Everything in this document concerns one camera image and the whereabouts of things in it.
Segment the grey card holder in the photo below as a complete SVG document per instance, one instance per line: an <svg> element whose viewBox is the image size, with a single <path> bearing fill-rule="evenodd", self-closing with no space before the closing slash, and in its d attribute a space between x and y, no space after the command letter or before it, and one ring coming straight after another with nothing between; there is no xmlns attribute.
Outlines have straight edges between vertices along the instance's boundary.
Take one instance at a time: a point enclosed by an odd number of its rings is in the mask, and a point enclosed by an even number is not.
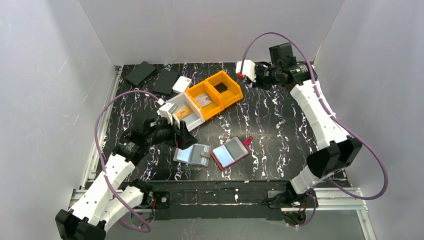
<svg viewBox="0 0 424 240"><path fill-rule="evenodd" d="M173 161L198 167L208 167L211 158L210 145L193 144L187 149L176 148Z"/></svg>

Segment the red leather card holder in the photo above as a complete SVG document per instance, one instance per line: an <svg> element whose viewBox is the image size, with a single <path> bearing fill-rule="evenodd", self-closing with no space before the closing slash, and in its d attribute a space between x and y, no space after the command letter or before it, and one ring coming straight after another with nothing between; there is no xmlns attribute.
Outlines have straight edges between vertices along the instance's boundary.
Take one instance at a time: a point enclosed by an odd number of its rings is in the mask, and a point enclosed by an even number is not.
<svg viewBox="0 0 424 240"><path fill-rule="evenodd" d="M223 171L250 155L249 145L252 140L252 136L249 136L245 141L242 141L236 136L220 146L213 148L209 153L218 168Z"/></svg>

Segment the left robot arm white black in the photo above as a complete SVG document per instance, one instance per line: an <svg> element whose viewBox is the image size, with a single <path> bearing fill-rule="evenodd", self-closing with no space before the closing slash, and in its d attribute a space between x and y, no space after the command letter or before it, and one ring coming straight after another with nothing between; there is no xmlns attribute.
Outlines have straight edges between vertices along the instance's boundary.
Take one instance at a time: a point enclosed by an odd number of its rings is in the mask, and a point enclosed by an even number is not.
<svg viewBox="0 0 424 240"><path fill-rule="evenodd" d="M126 213L141 205L152 187L134 180L123 192L118 187L147 155L151 146L166 144L185 150L198 140L184 121L170 124L164 117L144 121L142 129L124 131L102 171L83 196L68 210L61 209L55 222L62 240L103 240L109 229Z"/></svg>

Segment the id card in bin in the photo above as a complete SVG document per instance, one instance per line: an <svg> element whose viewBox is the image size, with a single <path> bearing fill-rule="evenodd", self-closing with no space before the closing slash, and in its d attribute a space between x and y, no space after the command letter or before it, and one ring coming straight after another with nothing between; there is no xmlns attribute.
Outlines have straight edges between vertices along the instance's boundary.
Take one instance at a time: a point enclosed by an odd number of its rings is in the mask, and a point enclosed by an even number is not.
<svg viewBox="0 0 424 240"><path fill-rule="evenodd" d="M194 98L200 108L204 108L212 103L212 100L206 93L202 93Z"/></svg>

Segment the black card in bin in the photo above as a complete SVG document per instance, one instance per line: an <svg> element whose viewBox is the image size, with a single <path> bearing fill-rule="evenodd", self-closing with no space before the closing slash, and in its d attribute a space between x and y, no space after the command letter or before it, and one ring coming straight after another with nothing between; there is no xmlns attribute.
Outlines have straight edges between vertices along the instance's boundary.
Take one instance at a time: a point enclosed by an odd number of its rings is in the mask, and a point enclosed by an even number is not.
<svg viewBox="0 0 424 240"><path fill-rule="evenodd" d="M218 83L218 84L216 84L215 86L214 86L214 88L218 91L218 93L220 93L220 94L222 94L222 93L224 93L224 92L226 92L227 90L228 90L228 87L223 83L223 82L220 82L220 83Z"/></svg>

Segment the white plastic bin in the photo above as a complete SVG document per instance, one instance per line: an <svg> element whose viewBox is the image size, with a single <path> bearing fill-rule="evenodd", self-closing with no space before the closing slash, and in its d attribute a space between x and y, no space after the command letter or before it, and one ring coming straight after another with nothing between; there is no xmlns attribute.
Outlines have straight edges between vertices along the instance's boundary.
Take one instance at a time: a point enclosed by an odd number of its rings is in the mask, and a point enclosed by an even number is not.
<svg viewBox="0 0 424 240"><path fill-rule="evenodd" d="M168 123L178 127L180 122L184 121L188 131L196 129L206 121L200 109L185 92L165 101L157 113L166 118Z"/></svg>

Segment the orange bin middle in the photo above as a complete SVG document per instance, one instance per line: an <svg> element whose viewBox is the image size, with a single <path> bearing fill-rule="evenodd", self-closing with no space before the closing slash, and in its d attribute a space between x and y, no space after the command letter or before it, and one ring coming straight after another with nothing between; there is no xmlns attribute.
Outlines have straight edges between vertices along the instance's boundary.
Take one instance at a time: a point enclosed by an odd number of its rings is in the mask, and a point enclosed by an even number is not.
<svg viewBox="0 0 424 240"><path fill-rule="evenodd" d="M185 93L194 102L206 121L225 109L223 98L206 80L190 87Z"/></svg>

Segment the orange bin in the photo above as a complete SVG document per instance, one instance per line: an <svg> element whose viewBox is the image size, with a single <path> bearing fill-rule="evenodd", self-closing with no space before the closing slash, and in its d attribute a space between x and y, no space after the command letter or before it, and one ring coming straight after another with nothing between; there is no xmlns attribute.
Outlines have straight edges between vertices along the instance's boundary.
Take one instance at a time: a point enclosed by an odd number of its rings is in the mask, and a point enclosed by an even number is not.
<svg viewBox="0 0 424 240"><path fill-rule="evenodd" d="M244 97L240 85L223 70L206 78L205 81L212 86L213 90L218 92L225 108L230 107Z"/></svg>
<svg viewBox="0 0 424 240"><path fill-rule="evenodd" d="M185 93L194 102L206 121L225 109L223 98L206 80L190 87Z"/></svg>

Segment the orange bin right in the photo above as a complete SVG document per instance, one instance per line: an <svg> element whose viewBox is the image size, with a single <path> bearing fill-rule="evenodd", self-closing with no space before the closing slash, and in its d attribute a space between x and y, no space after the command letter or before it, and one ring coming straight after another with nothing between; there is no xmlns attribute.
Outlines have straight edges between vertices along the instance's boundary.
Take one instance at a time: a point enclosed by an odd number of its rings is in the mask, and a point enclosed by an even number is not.
<svg viewBox="0 0 424 240"><path fill-rule="evenodd" d="M212 86L213 90L218 92L225 108L230 107L244 97L240 85L223 70L206 78L205 81Z"/></svg>

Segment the white small box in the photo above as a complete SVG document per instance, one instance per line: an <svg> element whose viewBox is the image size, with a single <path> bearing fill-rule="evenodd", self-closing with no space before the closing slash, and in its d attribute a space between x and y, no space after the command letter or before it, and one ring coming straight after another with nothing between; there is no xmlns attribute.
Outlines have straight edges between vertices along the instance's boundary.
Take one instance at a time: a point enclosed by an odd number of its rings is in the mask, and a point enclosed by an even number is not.
<svg viewBox="0 0 424 240"><path fill-rule="evenodd" d="M172 87L172 91L177 94L185 92L192 84L192 79L180 76Z"/></svg>

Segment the black flat box right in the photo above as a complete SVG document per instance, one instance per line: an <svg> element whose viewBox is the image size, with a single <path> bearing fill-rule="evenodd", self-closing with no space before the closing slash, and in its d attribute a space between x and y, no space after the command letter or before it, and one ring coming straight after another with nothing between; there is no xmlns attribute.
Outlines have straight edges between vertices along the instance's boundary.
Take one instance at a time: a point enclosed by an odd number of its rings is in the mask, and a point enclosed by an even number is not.
<svg viewBox="0 0 424 240"><path fill-rule="evenodd" d="M178 72L163 70L157 78L152 92L157 95L169 96L173 91L173 86L180 77Z"/></svg>

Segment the black flat box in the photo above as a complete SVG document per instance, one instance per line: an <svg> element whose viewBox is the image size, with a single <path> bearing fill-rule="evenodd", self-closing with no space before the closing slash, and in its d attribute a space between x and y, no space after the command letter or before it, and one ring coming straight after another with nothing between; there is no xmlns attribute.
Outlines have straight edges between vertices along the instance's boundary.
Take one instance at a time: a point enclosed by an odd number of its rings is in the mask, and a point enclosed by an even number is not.
<svg viewBox="0 0 424 240"><path fill-rule="evenodd" d="M157 78L152 92L157 95L169 96L173 91L173 86L180 77L178 72L163 70Z"/></svg>
<svg viewBox="0 0 424 240"><path fill-rule="evenodd" d="M157 69L152 64L143 61L129 72L124 80L131 86L137 87L156 71Z"/></svg>

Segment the black flat box left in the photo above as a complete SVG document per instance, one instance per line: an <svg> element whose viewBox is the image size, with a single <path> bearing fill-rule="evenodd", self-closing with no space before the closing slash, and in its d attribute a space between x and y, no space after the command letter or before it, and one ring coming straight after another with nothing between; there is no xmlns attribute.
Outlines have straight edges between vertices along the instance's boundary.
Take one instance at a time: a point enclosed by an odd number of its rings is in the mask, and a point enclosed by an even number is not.
<svg viewBox="0 0 424 240"><path fill-rule="evenodd" d="M156 71L157 69L152 64L143 61L129 72L124 80L131 86L137 87Z"/></svg>

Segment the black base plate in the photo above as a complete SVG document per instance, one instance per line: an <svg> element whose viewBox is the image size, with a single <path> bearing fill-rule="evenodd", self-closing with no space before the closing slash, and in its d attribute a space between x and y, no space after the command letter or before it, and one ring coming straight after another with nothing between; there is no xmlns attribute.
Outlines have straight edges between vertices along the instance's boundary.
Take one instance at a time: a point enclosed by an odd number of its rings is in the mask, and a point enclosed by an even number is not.
<svg viewBox="0 0 424 240"><path fill-rule="evenodd" d="M280 221L284 212L318 207L316 193L284 195L286 180L133 181L147 191L136 210L154 210L156 221L176 219L266 219Z"/></svg>

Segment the aluminium rail frame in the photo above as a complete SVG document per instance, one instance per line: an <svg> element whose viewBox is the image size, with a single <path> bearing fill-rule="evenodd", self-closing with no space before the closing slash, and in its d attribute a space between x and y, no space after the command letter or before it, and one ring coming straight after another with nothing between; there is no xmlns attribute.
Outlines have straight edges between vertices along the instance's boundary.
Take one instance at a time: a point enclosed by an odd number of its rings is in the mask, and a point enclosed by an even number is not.
<svg viewBox="0 0 424 240"><path fill-rule="evenodd" d="M307 62L307 65L312 69L312 70L314 70L313 68L312 68L312 66L310 65L310 63L309 62ZM334 116L334 118L333 118L333 120L337 123L337 124L339 124L342 128L344 128L353 138L356 138L356 139L358 139L361 143L362 143L362 147L364 147L365 145L366 145L366 142L364 141L364 140L362 140L359 136L357 136L355 133L353 133L352 131L350 131L350 130L348 130L344 125L342 125L337 119L336 119L336 115ZM101 164L101 162L107 162L108 161L108 159L105 159L105 157L104 157L104 154L103 154L103 152L102 152L102 148L101 148L101 145L99 144L99 143L97 143L96 144L96 150L97 150L97 152L98 152L98 155L99 155L99 160L100 160L100 164ZM291 197L291 196L289 196L288 195L288 189L287 189L287 186L288 186L288 184L286 185L286 190L285 190L285 192L284 192L284 196L285 197ZM309 195L310 194L310 192L311 191L313 191L313 187L310 189L310 190L308 190L306 193L304 193L304 194L301 194L301 195L298 195L298 196L295 196L295 198L299 198L300 196L302 196L302 195Z"/></svg>

